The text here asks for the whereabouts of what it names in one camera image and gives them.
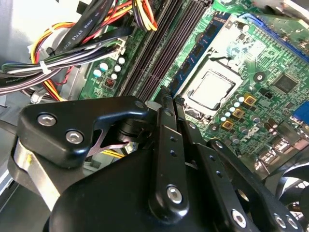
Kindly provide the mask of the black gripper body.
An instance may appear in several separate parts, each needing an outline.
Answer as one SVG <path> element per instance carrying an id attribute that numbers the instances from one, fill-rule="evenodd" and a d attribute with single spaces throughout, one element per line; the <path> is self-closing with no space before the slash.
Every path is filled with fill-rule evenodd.
<path id="1" fill-rule="evenodd" d="M 178 223 L 160 222 L 148 197 L 153 156 L 134 152 L 68 187 L 50 218 L 52 232 L 224 232 L 198 171 L 186 167 L 190 208 Z"/>

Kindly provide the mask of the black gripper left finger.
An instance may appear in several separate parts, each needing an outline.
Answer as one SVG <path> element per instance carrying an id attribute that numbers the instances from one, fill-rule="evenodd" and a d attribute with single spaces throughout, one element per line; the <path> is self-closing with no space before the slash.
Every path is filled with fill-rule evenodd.
<path id="1" fill-rule="evenodd" d="M 159 219 L 181 219 L 189 210 L 183 138 L 170 92 L 142 102 L 133 96 L 30 105 L 20 113 L 14 164 L 52 210 L 60 195 L 84 178 L 87 157 L 138 143 L 153 159 L 149 196 Z"/>

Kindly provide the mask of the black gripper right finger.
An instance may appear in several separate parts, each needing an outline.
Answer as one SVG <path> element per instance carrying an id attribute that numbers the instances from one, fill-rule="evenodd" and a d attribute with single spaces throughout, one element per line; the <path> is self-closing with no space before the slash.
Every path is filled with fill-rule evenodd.
<path id="1" fill-rule="evenodd" d="M 206 142 L 185 120 L 184 98 L 175 98 L 177 125 L 188 157 L 197 165 L 218 232 L 301 232 L 303 227 L 220 140 Z"/>

